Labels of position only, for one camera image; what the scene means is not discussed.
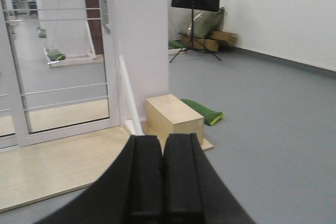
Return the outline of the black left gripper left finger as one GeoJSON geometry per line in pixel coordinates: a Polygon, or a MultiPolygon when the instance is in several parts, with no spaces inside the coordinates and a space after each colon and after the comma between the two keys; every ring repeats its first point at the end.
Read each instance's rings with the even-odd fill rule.
{"type": "Polygon", "coordinates": [[[163,213],[159,140],[132,135],[98,180],[38,223],[163,223],[163,213]]]}

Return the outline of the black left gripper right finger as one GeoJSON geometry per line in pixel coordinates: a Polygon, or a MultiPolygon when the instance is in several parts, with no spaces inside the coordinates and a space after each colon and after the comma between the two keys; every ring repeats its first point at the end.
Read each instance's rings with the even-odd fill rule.
{"type": "Polygon", "coordinates": [[[170,134],[163,161],[167,223],[254,223],[207,159],[195,133],[170,134]]]}

